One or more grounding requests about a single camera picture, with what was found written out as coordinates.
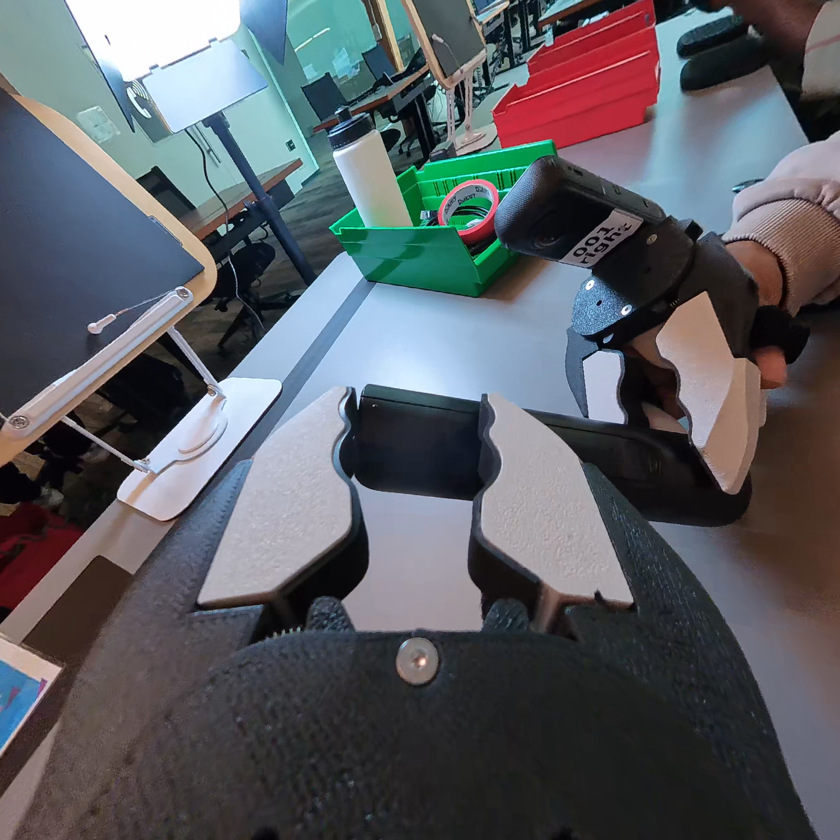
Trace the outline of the black office chair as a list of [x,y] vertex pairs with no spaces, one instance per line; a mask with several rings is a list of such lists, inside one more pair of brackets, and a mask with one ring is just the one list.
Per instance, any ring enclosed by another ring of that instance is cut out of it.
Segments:
[[232,301],[240,303],[238,314],[217,343],[222,354],[226,354],[225,345],[237,331],[249,329],[252,337],[257,340],[258,333],[266,331],[266,312],[288,310],[297,301],[298,296],[290,291],[282,291],[267,298],[262,298],[258,293],[261,278],[275,257],[276,251],[267,243],[249,243],[229,253],[220,264],[212,294],[214,309],[226,312]]

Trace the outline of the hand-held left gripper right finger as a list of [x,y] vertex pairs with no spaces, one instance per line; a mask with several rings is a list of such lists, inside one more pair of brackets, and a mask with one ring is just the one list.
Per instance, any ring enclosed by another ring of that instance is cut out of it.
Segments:
[[484,609],[517,600],[543,633],[566,607],[630,609],[618,548],[573,449],[500,393],[482,396],[478,431],[469,576]]

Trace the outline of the red storage crate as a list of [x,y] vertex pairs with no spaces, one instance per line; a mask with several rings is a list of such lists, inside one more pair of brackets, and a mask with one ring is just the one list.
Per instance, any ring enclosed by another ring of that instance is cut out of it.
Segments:
[[34,503],[1,517],[1,619],[79,540],[83,530]]

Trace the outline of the wooden office desk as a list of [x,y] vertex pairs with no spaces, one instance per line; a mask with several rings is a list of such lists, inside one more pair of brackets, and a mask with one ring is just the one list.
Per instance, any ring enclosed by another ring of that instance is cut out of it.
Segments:
[[[279,187],[280,193],[287,203],[293,197],[287,179],[302,168],[300,158],[293,159],[282,166],[278,166],[259,175],[259,180],[268,194],[272,194]],[[211,233],[219,229],[226,229],[233,225],[237,216],[247,212],[257,199],[246,182],[225,187],[220,192],[220,198],[211,197],[201,206],[180,216],[179,220],[194,236],[205,240]]]

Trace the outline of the printed paper sheet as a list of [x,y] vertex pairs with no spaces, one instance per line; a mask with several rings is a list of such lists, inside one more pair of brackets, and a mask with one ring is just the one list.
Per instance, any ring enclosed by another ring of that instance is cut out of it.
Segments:
[[1,754],[63,670],[62,664],[1,636]]

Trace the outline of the person's right forearm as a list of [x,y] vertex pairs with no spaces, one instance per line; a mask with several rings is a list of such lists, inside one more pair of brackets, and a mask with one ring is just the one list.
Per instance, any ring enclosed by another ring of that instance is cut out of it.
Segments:
[[782,307],[796,314],[839,295],[839,132],[788,154],[738,194],[723,240],[753,242],[780,264]]

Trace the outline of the black oval pad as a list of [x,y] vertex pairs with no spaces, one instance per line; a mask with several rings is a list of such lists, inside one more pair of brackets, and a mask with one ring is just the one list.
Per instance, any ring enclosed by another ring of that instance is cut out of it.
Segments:
[[677,57],[685,60],[726,45],[747,34],[749,28],[749,23],[738,15],[716,18],[681,35],[676,44]]
[[772,57],[773,49],[763,38],[742,35],[688,58],[679,74],[679,86],[683,92],[706,90],[750,75]]

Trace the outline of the person's right hand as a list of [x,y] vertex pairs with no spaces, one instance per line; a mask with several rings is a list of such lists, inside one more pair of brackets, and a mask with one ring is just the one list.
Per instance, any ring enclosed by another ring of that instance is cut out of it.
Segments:
[[[780,265],[774,255],[765,247],[753,241],[743,240],[726,246],[729,254],[739,262],[757,284],[759,304],[762,306],[781,303],[783,277]],[[651,384],[658,405],[675,420],[685,415],[677,400],[676,373],[658,350],[657,336],[663,328],[658,324],[636,336],[623,348],[625,355],[642,361],[644,374]],[[782,387],[788,379],[788,367],[784,352],[776,346],[755,351],[754,359],[761,372],[761,387],[773,390]]]

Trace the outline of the green plastic bin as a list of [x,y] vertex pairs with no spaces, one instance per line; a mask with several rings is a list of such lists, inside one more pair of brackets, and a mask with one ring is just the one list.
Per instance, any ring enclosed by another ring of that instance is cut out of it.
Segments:
[[411,167],[396,182],[414,227],[365,227],[353,209],[330,230],[367,280],[477,298],[520,255],[495,238],[473,255],[452,227],[420,226],[421,212],[437,211],[452,189],[475,179],[492,183],[504,198],[531,163],[556,152],[544,140]]

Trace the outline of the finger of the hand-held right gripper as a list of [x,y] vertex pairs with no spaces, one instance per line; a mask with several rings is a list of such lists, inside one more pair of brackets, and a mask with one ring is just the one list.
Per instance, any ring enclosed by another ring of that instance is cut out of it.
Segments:
[[720,489],[739,493],[765,416],[759,368],[732,354],[706,291],[677,307],[655,344],[675,372],[691,443]]
[[567,330],[566,380],[583,417],[603,422],[625,422],[621,397],[625,358],[620,350],[602,349],[573,329]]

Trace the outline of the red tape roll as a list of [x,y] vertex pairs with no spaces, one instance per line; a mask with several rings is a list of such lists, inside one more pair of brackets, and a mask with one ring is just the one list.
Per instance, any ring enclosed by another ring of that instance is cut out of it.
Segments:
[[[483,178],[458,184],[444,198],[437,210],[437,224],[452,227],[467,244],[475,245],[495,235],[495,216],[500,203],[496,186]],[[463,227],[452,223],[459,211],[470,215],[470,222]]]

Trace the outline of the white water bottle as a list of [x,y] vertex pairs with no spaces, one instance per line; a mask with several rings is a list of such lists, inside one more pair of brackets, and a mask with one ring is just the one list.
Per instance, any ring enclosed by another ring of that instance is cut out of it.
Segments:
[[342,106],[335,117],[337,123],[328,135],[332,156],[363,226],[412,227],[382,134],[370,114],[352,114]]

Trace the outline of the red plastic bin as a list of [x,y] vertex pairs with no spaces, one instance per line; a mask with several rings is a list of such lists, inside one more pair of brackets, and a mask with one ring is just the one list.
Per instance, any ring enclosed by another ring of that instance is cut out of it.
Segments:
[[551,45],[543,45],[528,60],[530,75],[578,59],[601,47],[611,47],[637,33],[654,33],[655,5],[640,1],[556,37]]
[[595,50],[512,87],[492,117],[504,148],[551,140],[560,149],[643,124],[658,90],[656,49]]

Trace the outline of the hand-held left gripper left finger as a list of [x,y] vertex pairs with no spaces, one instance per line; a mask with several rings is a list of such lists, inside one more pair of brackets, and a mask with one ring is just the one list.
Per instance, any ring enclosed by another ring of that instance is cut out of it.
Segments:
[[368,570],[352,482],[355,391],[334,386],[282,424],[251,459],[197,605],[268,606],[304,623],[319,597],[342,600]]

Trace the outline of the black light stand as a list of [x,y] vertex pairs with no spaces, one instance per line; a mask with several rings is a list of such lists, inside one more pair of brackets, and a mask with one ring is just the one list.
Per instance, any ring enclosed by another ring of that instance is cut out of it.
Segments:
[[274,199],[268,194],[261,180],[255,173],[245,154],[230,131],[229,123],[222,112],[216,112],[203,120],[203,125],[213,131],[221,141],[226,152],[245,179],[250,191],[257,200],[260,212],[266,218],[268,225],[284,249],[287,257],[294,265],[304,284],[309,287],[316,279],[314,269],[292,235],[288,226],[280,215],[280,210]]

